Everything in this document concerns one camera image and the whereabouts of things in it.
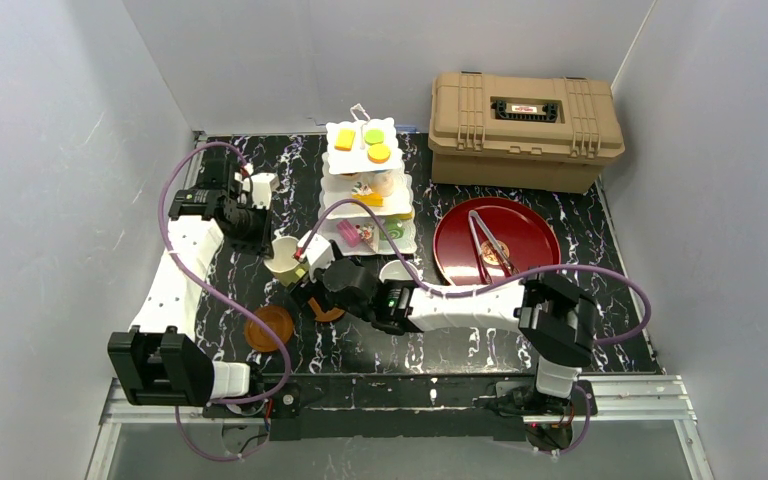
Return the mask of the triangular sandwich cake slice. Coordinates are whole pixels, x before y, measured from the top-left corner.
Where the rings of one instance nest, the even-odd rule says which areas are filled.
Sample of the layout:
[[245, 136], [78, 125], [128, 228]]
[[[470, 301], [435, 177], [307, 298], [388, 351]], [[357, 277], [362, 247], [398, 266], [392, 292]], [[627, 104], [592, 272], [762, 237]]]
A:
[[358, 236], [367, 244], [378, 243], [378, 227], [373, 223], [357, 224], [355, 226]]

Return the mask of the orange rectangular biscuit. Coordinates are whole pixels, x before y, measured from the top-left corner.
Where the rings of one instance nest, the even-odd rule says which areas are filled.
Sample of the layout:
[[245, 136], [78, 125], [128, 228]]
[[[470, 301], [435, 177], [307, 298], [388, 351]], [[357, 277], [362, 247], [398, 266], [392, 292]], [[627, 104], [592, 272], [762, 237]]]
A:
[[338, 151], [351, 151], [355, 143], [356, 134], [355, 129], [341, 128], [337, 132], [334, 149]]

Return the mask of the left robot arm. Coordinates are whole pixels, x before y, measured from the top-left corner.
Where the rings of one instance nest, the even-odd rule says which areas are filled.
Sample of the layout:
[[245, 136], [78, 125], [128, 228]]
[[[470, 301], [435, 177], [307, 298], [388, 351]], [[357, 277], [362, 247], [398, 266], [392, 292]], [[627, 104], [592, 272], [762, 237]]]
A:
[[131, 404], [204, 407], [251, 394], [249, 365], [215, 361], [196, 345], [196, 315], [222, 246], [272, 256], [270, 204], [278, 184], [273, 173], [208, 159], [195, 183], [175, 193], [162, 217], [172, 248], [128, 330], [112, 333], [107, 345]]

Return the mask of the yellow-green cup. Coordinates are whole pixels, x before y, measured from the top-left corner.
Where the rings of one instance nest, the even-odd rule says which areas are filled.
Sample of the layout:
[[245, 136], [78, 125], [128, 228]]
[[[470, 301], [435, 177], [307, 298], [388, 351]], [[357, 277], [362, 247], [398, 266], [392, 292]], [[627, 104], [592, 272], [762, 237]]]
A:
[[264, 260], [272, 276], [285, 287], [296, 284], [308, 272], [308, 265], [295, 257], [298, 242], [293, 236], [275, 238], [271, 243], [273, 256]]

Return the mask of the brown wooden coaster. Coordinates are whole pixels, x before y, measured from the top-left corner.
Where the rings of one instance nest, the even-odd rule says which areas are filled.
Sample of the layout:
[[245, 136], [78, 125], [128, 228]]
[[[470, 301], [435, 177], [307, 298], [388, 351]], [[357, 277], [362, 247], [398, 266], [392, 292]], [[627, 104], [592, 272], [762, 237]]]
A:
[[279, 349], [276, 336], [286, 345], [294, 334], [294, 321], [290, 312], [280, 306], [267, 305], [257, 309], [254, 314], [264, 326], [247, 320], [244, 336], [248, 345], [255, 351], [271, 353]]
[[324, 310], [314, 299], [311, 299], [308, 302], [308, 305], [313, 312], [314, 320], [320, 323], [335, 322], [340, 320], [345, 315], [344, 310], [336, 307], [329, 310]]

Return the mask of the green round cookie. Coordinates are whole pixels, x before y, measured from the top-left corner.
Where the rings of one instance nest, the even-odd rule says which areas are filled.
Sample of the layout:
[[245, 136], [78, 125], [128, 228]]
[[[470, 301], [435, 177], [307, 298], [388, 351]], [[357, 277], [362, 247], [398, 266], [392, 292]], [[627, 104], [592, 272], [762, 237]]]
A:
[[367, 145], [377, 145], [385, 141], [386, 135], [380, 129], [366, 129], [364, 131], [364, 142]]

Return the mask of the beige round macaron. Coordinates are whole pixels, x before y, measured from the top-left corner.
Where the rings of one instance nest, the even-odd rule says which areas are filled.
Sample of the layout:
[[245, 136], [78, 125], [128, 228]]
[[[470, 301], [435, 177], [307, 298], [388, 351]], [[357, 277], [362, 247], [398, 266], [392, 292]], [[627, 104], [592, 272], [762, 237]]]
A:
[[394, 174], [392, 171], [378, 172], [373, 174], [370, 186], [374, 193], [385, 198], [393, 194], [397, 180], [398, 175]]

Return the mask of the green swirl roll cake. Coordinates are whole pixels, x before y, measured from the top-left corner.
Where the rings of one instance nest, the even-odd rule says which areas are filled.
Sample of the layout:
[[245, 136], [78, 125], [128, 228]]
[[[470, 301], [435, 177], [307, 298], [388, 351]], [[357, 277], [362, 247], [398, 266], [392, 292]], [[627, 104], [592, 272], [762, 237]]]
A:
[[381, 241], [385, 241], [386, 237], [392, 240], [398, 240], [405, 235], [405, 226], [402, 221], [388, 221], [384, 224], [384, 227], [379, 232], [379, 238]]

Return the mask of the silver metal tongs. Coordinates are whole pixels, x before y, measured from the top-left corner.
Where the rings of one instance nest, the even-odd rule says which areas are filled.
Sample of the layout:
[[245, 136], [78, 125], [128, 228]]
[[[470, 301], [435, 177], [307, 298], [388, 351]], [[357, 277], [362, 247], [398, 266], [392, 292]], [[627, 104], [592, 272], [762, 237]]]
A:
[[496, 265], [502, 269], [505, 277], [511, 277], [519, 273], [518, 268], [511, 261], [509, 253], [502, 247], [476, 210], [468, 212], [467, 223], [477, 259], [479, 278], [483, 284], [489, 285], [493, 283], [491, 274], [486, 267], [485, 254], [487, 252], [496, 261]]

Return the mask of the orange round cookie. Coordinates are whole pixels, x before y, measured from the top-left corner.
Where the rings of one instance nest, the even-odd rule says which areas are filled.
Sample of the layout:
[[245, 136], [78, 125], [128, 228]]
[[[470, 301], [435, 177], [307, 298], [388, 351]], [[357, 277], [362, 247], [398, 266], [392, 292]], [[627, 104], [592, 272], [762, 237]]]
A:
[[392, 154], [390, 147], [384, 143], [369, 145], [366, 151], [368, 160], [375, 164], [386, 163]]

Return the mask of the white three-tier cake stand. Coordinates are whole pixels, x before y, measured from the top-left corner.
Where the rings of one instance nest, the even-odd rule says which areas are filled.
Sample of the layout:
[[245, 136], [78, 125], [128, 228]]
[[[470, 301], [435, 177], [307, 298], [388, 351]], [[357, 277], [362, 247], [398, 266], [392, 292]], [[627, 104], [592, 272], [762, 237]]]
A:
[[[320, 227], [319, 233], [328, 240], [336, 242], [341, 252], [355, 256], [390, 256], [395, 251], [404, 255], [413, 255], [417, 251], [416, 227], [414, 224], [415, 210], [413, 206], [414, 196], [412, 192], [412, 178], [406, 172], [404, 153], [398, 145], [395, 121], [391, 117], [374, 118], [370, 116], [362, 105], [356, 104], [350, 108], [351, 118], [340, 122], [326, 124], [326, 151], [322, 154], [322, 179], [320, 181], [320, 215], [339, 203], [348, 200], [348, 203], [338, 205], [333, 211], [325, 215], [325, 222]], [[341, 128], [355, 129], [357, 134], [351, 151], [338, 151], [334, 149], [337, 132]], [[383, 142], [392, 150], [390, 159], [383, 164], [375, 164], [367, 158], [367, 145], [364, 142], [366, 129], [380, 129], [386, 139]], [[369, 207], [352, 198], [352, 195], [372, 193], [370, 182], [374, 173], [392, 171], [398, 175], [396, 188], [393, 194], [383, 198], [382, 207]], [[339, 174], [360, 173], [356, 180], [342, 180]], [[355, 226], [357, 224], [373, 223], [378, 227], [378, 243], [370, 245], [363, 240], [355, 247], [349, 247], [337, 232], [336, 225], [346, 219]], [[379, 232], [388, 221], [402, 221], [405, 226], [405, 235], [398, 240], [386, 237], [385, 241], [379, 238]]]

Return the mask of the white mug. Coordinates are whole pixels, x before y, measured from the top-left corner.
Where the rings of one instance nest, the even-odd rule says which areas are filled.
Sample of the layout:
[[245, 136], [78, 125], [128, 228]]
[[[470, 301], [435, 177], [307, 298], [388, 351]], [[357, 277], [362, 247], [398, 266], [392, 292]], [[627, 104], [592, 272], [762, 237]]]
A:
[[414, 278], [422, 279], [423, 272], [411, 261], [403, 263], [393, 260], [381, 267], [378, 278], [382, 281], [412, 281]]

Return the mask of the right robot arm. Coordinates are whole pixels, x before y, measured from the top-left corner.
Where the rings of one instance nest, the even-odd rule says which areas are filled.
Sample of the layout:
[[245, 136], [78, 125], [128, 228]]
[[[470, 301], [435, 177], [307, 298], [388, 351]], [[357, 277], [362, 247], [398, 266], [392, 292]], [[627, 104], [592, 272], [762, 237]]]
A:
[[556, 273], [538, 273], [486, 291], [474, 285], [434, 285], [375, 277], [343, 258], [305, 273], [290, 289], [300, 305], [343, 310], [390, 335], [446, 328], [485, 328], [525, 337], [539, 355], [535, 388], [568, 398], [595, 343], [595, 300]]

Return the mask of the yellow triangular cake slice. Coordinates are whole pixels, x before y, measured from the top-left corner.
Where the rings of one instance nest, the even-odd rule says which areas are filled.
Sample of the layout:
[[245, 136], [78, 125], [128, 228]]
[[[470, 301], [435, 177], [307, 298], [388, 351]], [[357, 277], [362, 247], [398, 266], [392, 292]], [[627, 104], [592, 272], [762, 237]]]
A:
[[352, 195], [352, 198], [369, 207], [382, 207], [384, 204], [383, 197], [376, 192], [366, 194], [355, 193]]

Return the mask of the pink cake block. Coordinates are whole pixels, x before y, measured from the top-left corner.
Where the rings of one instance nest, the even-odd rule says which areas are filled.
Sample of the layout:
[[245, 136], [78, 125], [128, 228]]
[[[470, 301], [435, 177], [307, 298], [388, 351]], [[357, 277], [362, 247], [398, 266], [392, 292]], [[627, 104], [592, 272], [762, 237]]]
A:
[[357, 230], [357, 227], [346, 219], [338, 222], [336, 229], [341, 238], [349, 247], [355, 247], [362, 241], [362, 237]]

